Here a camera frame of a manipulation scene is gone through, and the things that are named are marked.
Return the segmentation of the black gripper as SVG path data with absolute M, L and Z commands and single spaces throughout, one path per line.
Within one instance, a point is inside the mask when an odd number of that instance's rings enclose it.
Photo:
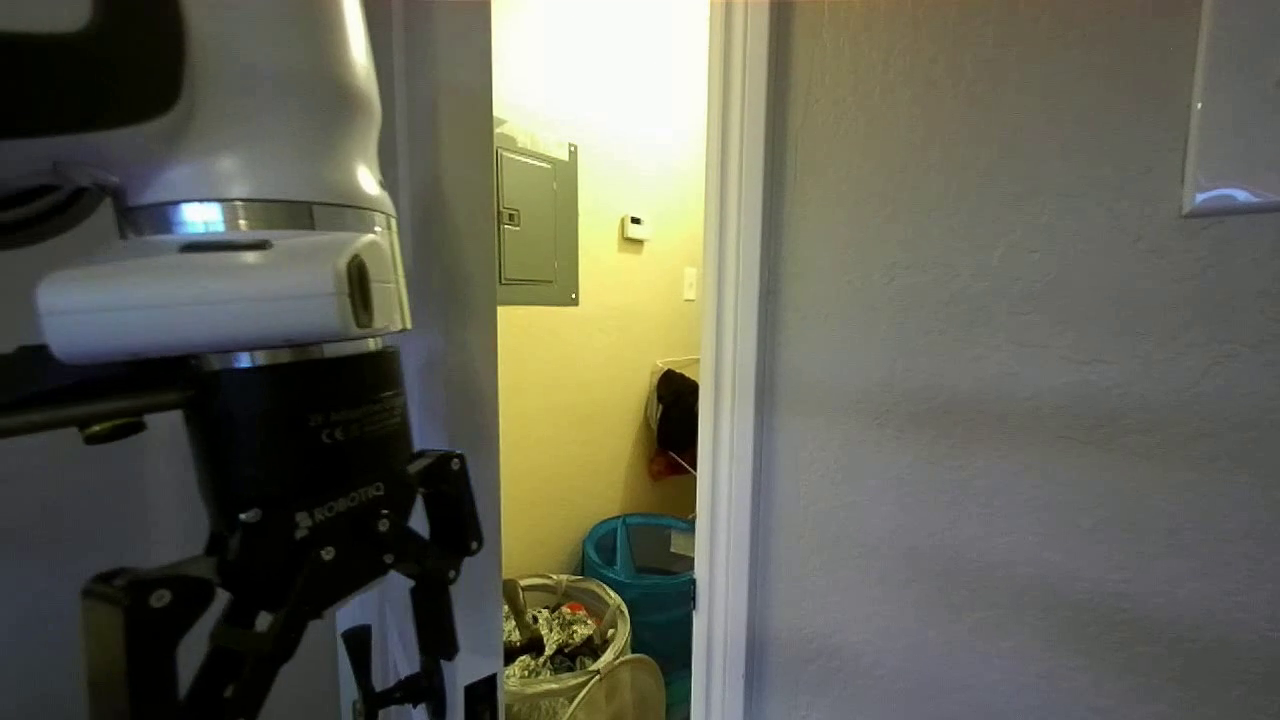
M 451 583 L 483 549 L 467 459 L 421 446 L 387 347 L 201 367 L 209 543 L 83 583 L 93 720 L 260 720 L 336 603 L 355 720 L 449 720 Z

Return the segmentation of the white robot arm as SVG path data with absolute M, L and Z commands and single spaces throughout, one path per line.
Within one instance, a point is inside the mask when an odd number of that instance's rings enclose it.
M 93 442 L 179 413 L 209 543 L 83 583 L 93 720 L 258 720 L 313 620 L 408 580 L 417 666 L 360 710 L 449 710 L 467 468 L 411 442 L 411 326 L 360 0 L 6 0 L 6 239 L 110 210 L 120 239 L 35 282 L 6 427 Z

